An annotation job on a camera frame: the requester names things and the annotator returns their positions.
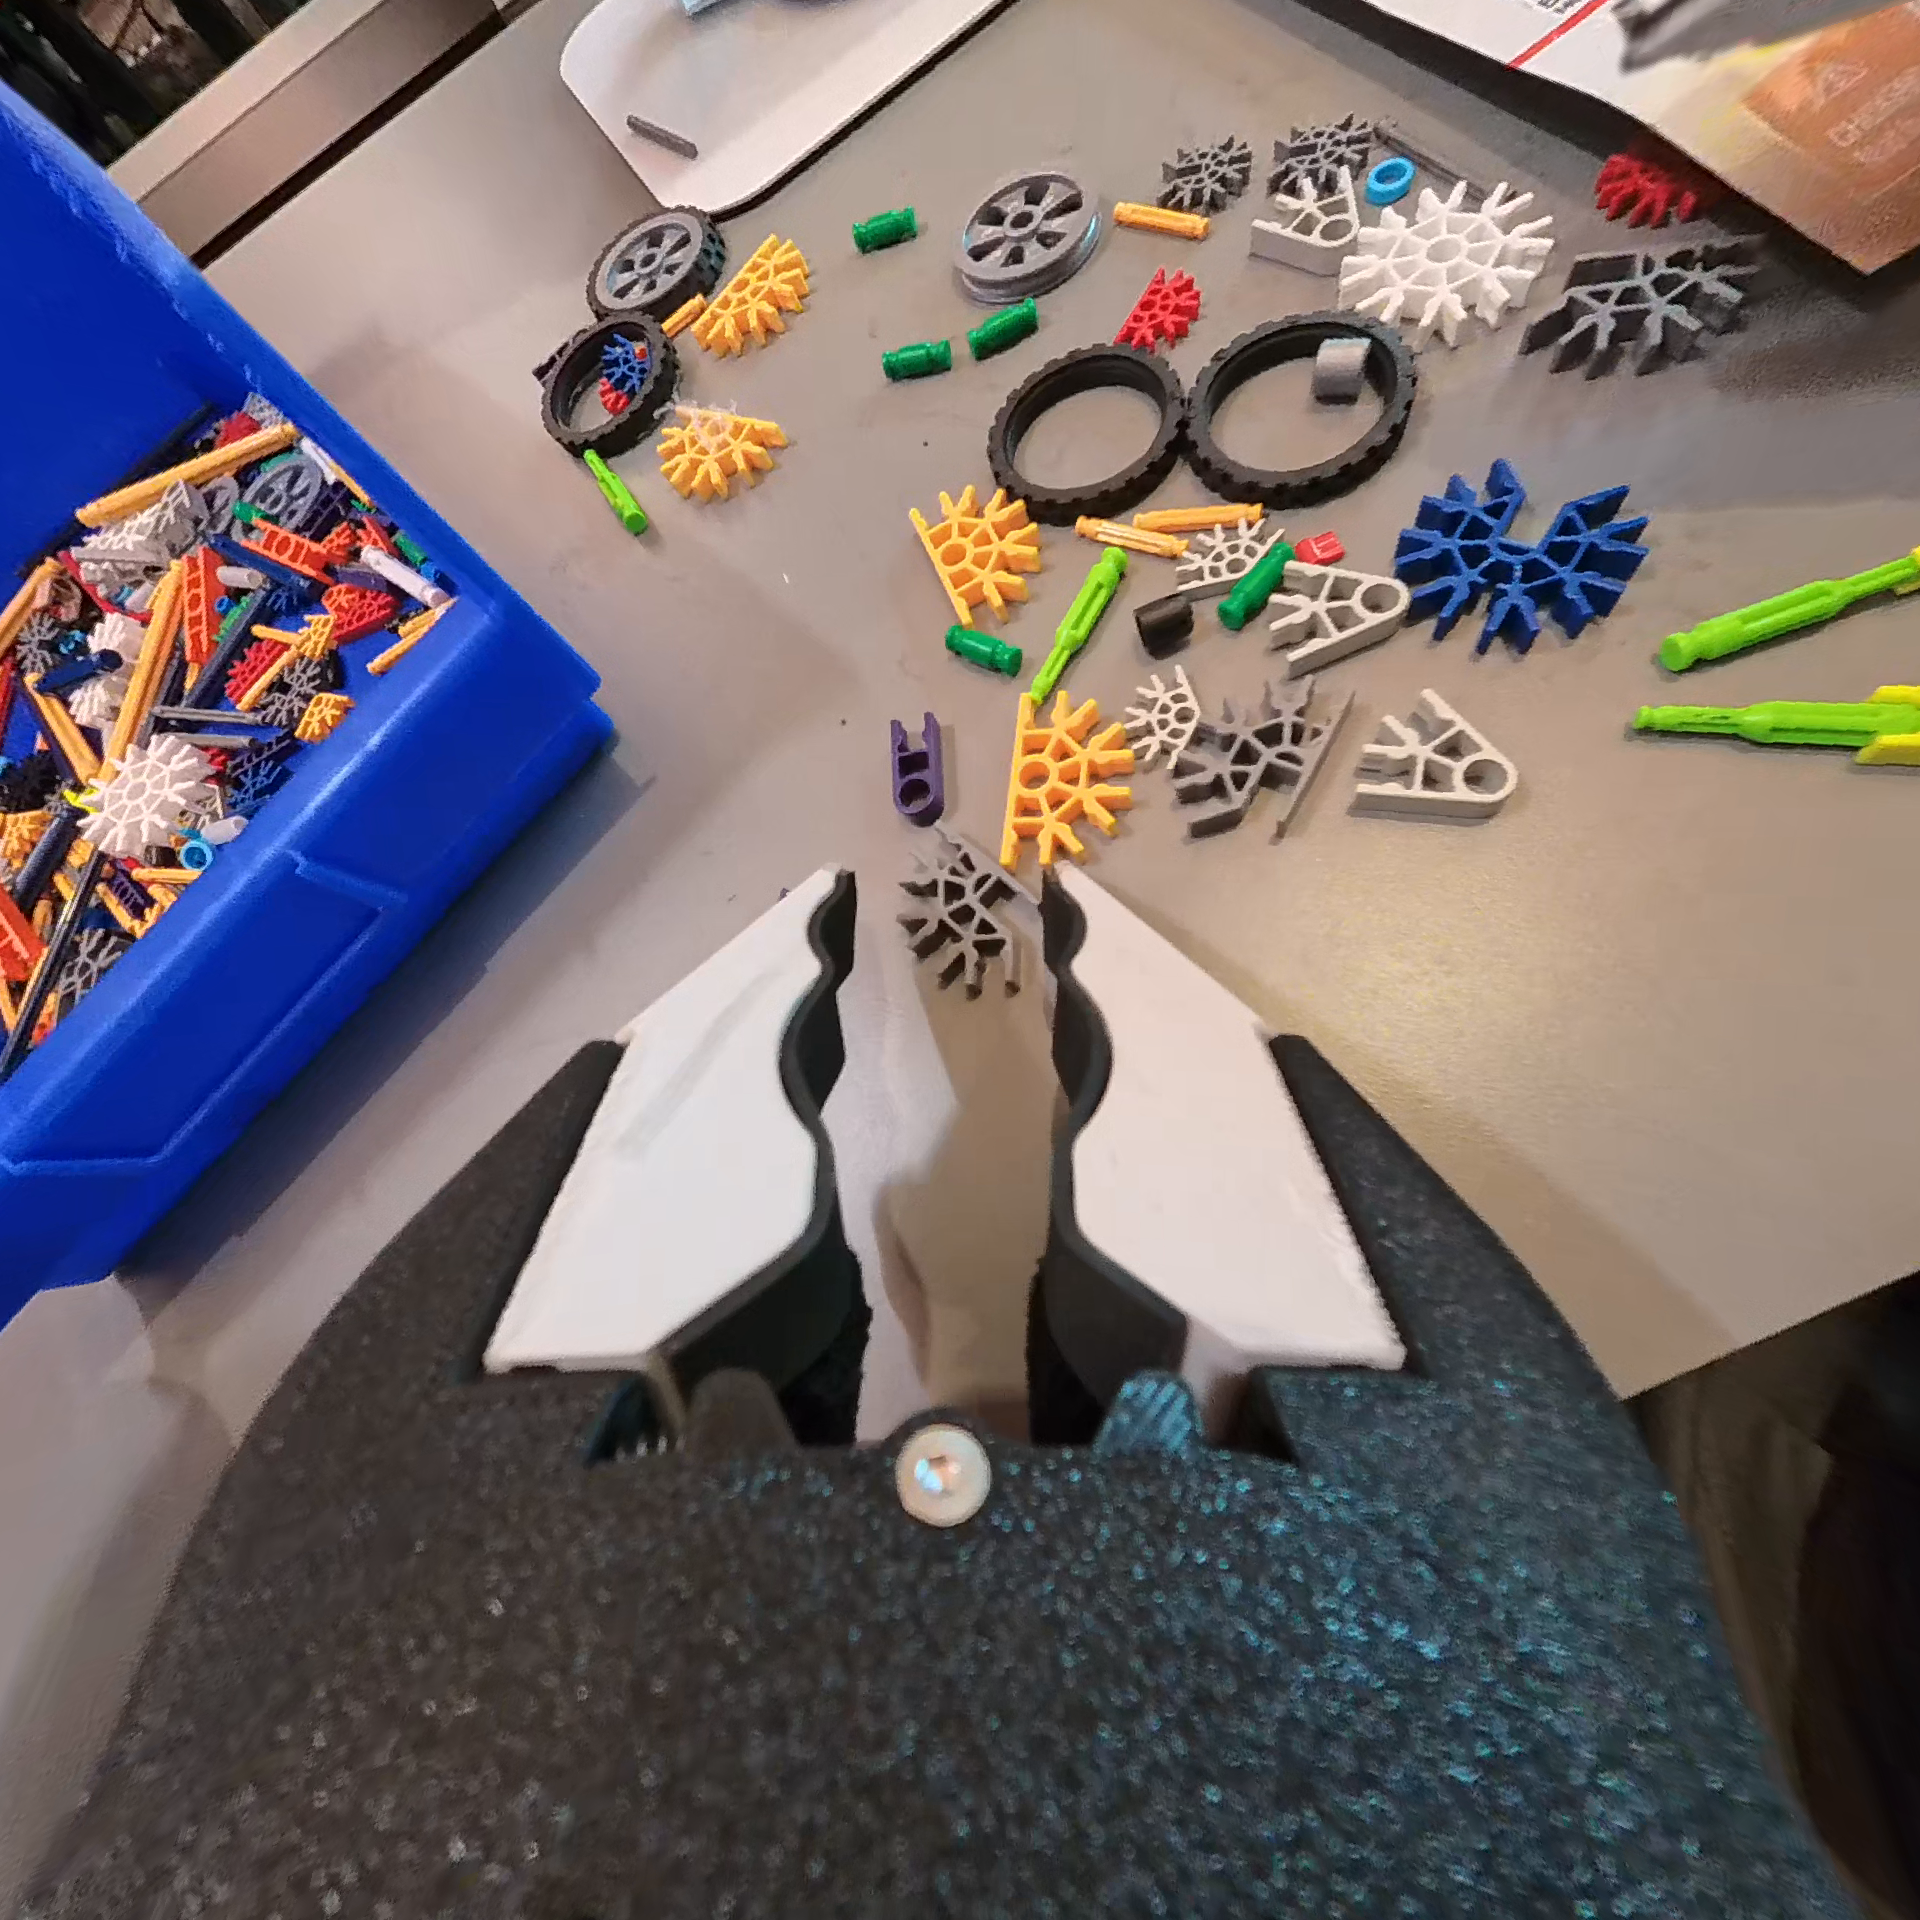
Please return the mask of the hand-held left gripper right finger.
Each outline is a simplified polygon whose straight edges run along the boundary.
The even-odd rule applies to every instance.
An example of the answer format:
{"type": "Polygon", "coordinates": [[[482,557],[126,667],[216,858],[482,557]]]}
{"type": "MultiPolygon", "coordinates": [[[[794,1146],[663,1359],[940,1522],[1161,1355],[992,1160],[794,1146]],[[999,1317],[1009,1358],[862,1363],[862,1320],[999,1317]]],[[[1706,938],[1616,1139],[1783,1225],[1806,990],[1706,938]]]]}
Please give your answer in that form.
{"type": "Polygon", "coordinates": [[[1408,1338],[1277,1056],[1234,991],[1082,871],[1041,881],[1063,1107],[1029,1288],[1029,1435],[1095,1440],[1125,1385],[1199,1435],[1273,1430],[1271,1370],[1400,1373],[1408,1338]]]}

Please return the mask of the blue plastic bin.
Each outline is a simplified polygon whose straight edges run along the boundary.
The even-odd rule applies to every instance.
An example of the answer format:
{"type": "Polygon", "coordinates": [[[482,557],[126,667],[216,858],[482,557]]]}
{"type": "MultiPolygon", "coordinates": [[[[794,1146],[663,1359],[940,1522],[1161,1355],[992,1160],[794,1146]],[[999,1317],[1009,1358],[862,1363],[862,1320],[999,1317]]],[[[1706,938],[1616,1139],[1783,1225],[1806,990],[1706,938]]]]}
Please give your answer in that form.
{"type": "Polygon", "coordinates": [[[33,107],[4,91],[4,587],[210,403],[279,403],[453,608],[4,1074],[4,1320],[103,1280],[610,736],[596,672],[33,107]]]}

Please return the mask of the yellow fan connector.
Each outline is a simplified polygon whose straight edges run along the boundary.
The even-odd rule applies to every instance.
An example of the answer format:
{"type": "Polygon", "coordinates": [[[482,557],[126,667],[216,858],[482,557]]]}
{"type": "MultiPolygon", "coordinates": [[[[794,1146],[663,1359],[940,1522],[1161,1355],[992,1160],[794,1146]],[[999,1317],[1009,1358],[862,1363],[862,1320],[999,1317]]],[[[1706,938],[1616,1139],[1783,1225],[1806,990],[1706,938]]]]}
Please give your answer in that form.
{"type": "Polygon", "coordinates": [[[1113,837],[1134,803],[1136,753],[1127,726],[1104,718],[1095,699],[1068,690],[1052,706],[1024,690],[1014,707],[1014,745],[1005,781],[997,862],[1008,873],[1032,854],[1047,871],[1087,857],[1085,833],[1113,837]]]}
{"type": "Polygon", "coordinates": [[[684,497],[728,497],[736,483],[750,489],[769,473],[785,446],[774,421],[677,402],[658,434],[661,477],[684,497]]]}
{"type": "Polygon", "coordinates": [[[792,239],[769,233],[709,296],[689,335],[704,352],[737,355],[783,333],[785,318],[798,315],[807,298],[807,256],[792,239]]]}
{"type": "Polygon", "coordinates": [[[961,629],[974,629],[983,608],[1005,616],[1008,605],[1025,600],[1025,577],[1041,557],[1040,528],[1021,497],[1000,487],[977,499],[967,487],[959,495],[941,491],[934,515],[908,515],[961,629]]]}

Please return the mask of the small white fan connector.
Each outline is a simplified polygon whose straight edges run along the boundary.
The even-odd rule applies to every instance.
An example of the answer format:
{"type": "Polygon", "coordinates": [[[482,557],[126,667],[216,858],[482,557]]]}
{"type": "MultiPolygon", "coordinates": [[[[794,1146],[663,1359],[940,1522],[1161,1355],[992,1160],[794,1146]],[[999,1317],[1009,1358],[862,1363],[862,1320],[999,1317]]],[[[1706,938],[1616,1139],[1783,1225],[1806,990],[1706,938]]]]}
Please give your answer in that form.
{"type": "Polygon", "coordinates": [[[1173,769],[1193,743],[1202,712],[1185,669],[1176,663],[1169,675],[1151,674],[1134,690],[1122,712],[1122,726],[1137,773],[1173,769]]]}
{"type": "Polygon", "coordinates": [[[1234,521],[1189,534],[1174,559],[1174,592],[1183,600],[1221,597],[1285,539],[1285,522],[1273,515],[1234,521]]]}

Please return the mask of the light grey wedge connector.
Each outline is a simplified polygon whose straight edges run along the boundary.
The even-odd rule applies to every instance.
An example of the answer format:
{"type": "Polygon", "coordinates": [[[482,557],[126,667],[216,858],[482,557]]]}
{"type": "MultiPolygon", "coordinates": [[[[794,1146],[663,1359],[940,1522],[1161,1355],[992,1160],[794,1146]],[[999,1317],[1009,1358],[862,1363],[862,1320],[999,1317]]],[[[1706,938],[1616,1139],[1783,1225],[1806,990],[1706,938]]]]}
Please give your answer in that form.
{"type": "Polygon", "coordinates": [[[1351,810],[1429,823],[1479,823],[1498,814],[1519,769],[1434,688],[1406,715],[1388,712],[1356,761],[1351,810]]]}
{"type": "Polygon", "coordinates": [[[1353,171],[1340,166],[1326,189],[1312,183],[1276,187],[1271,214],[1252,221],[1249,256],[1334,278],[1341,263],[1356,253],[1358,233],[1353,171]]]}
{"type": "Polygon", "coordinates": [[[1268,648],[1288,678],[1346,659],[1400,630],[1409,587],[1343,563],[1290,559],[1271,597],[1268,648]]]}

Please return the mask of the blue double snowflake connector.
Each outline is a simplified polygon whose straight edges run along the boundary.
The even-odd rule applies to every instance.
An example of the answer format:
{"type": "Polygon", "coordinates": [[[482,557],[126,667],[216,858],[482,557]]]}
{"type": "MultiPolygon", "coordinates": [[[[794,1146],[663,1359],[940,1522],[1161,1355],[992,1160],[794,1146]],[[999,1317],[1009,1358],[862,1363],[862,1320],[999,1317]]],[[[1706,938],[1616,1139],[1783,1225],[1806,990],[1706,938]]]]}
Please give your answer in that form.
{"type": "Polygon", "coordinates": [[[1479,655],[1494,642],[1525,655],[1544,622],[1581,635],[1616,609],[1648,557],[1648,518],[1622,515],[1625,497],[1626,487],[1577,495],[1528,542],[1512,534],[1527,491],[1511,461],[1494,459],[1479,487],[1450,475],[1396,539],[1393,577],[1408,589],[1408,615],[1429,616],[1442,640],[1481,611],[1479,655]]]}

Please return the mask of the pile of toy construction pieces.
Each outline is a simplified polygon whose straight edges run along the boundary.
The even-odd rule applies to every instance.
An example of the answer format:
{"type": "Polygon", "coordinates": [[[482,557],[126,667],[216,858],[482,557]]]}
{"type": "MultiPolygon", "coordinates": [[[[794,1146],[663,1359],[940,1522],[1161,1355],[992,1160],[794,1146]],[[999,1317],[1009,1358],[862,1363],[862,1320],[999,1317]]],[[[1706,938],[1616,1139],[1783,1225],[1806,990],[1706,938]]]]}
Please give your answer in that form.
{"type": "Polygon", "coordinates": [[[204,403],[4,589],[10,1075],[458,605],[274,400],[204,403]]]}

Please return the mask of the long lime green rod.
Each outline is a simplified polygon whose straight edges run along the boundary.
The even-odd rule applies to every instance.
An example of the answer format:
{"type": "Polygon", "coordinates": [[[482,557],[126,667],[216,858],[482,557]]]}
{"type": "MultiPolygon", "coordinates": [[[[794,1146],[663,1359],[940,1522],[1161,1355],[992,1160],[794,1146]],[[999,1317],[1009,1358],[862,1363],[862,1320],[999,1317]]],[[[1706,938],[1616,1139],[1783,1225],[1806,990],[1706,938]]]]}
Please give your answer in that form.
{"type": "Polygon", "coordinates": [[[1863,600],[1913,592],[1918,592],[1918,549],[1837,581],[1800,582],[1745,608],[1705,616],[1690,629],[1666,635],[1655,657],[1662,672],[1684,674],[1695,664],[1740,655],[1833,622],[1863,600]]]}
{"type": "Polygon", "coordinates": [[[1874,730],[1863,720],[1863,703],[1640,706],[1632,728],[1669,736],[1733,736],[1760,746],[1822,746],[1856,753],[1874,730]]]}

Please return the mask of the empty black tyre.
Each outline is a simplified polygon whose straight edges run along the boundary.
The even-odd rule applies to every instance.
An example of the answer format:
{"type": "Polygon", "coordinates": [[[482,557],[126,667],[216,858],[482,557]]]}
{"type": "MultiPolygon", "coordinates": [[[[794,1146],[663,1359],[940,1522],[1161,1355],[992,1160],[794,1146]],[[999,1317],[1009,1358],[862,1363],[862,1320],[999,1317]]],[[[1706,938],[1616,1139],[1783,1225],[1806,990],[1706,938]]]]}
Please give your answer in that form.
{"type": "Polygon", "coordinates": [[[1025,375],[999,407],[986,439],[997,489],[1021,499],[1029,515],[1045,525],[1113,518],[1142,503],[1180,461],[1185,415],[1185,387],[1167,360],[1122,342],[1077,347],[1025,375]],[[1082,487],[1045,487],[1029,477],[1021,448],[1037,423],[1072,397],[1104,391],[1127,391],[1154,403],[1156,430],[1144,451],[1082,487]]]}

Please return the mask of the black tyre holding small pieces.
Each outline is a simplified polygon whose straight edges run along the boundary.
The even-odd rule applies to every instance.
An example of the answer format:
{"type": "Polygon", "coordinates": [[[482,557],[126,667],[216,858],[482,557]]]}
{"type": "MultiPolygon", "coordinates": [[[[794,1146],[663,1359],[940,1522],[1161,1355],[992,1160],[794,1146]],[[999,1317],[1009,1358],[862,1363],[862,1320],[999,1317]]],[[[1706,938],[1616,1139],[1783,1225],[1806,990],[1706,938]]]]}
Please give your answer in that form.
{"type": "Polygon", "coordinates": [[[678,384],[677,347],[658,319],[598,319],[542,366],[542,425],[564,451],[610,461],[661,425],[678,384]]]}

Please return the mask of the red fan connector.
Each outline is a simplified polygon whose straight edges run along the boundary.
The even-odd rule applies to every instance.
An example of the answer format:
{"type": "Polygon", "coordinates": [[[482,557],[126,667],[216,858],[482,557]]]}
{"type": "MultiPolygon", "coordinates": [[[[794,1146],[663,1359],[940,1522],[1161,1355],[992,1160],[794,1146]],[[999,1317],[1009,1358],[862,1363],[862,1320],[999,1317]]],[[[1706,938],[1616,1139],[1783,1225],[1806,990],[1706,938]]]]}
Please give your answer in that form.
{"type": "Polygon", "coordinates": [[[1113,335],[1128,352],[1169,350],[1202,318],[1202,287],[1189,272],[1156,269],[1113,335]]]}
{"type": "Polygon", "coordinates": [[[1612,153],[1592,183],[1596,209],[1612,224],[1666,227],[1717,208],[1724,183],[1674,151],[1612,153]]]}

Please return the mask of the grey wheel with black tyre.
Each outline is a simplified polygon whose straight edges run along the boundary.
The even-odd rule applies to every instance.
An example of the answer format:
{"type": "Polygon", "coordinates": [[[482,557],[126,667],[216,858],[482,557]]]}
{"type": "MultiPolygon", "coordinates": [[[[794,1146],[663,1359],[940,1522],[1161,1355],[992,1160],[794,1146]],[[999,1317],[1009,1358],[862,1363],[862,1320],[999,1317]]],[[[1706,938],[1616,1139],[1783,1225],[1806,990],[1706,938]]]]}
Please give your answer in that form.
{"type": "Polygon", "coordinates": [[[664,322],[693,296],[710,296],[724,275],[726,238],[700,208],[661,208],[616,230],[584,280],[596,319],[664,322]]]}

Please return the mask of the grey pulley wheel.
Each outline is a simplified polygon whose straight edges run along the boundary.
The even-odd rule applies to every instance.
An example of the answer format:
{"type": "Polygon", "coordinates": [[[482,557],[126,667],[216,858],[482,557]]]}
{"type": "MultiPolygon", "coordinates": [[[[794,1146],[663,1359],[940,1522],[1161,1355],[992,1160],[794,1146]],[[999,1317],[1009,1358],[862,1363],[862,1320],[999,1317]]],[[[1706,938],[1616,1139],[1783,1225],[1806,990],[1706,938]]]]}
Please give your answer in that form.
{"type": "Polygon", "coordinates": [[[1040,298],[1078,274],[1097,249],[1100,197],[1061,168],[1018,171],[964,219],[952,274],[981,306],[1040,298]]]}

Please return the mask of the large dark grey connector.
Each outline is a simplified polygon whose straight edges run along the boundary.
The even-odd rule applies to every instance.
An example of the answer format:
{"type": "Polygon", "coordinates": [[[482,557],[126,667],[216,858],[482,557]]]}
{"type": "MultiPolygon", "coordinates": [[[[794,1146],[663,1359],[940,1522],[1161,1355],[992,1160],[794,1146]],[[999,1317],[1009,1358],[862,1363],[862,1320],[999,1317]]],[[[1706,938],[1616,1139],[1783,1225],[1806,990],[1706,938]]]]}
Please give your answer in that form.
{"type": "Polygon", "coordinates": [[[1744,322],[1760,242],[1710,242],[1580,256],[1558,302],[1527,325],[1519,352],[1544,352],[1551,373],[1636,376],[1684,363],[1744,322]]]}

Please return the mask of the dark grey snowflake connector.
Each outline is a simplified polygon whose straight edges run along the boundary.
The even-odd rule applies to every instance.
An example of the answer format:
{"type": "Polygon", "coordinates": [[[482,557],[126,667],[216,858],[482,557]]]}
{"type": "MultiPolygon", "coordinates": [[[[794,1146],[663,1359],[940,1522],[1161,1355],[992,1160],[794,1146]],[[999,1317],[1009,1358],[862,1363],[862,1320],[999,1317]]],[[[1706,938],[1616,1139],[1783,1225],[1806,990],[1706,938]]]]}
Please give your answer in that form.
{"type": "Polygon", "coordinates": [[[1378,125],[1353,111],[1306,128],[1290,128],[1276,141],[1265,192],[1290,199],[1324,199],[1341,174],[1356,183],[1370,166],[1378,125]]]}
{"type": "Polygon", "coordinates": [[[1252,146],[1240,134],[1180,147],[1161,165],[1156,206],[1214,216],[1248,189],[1252,171],[1252,146]]]}

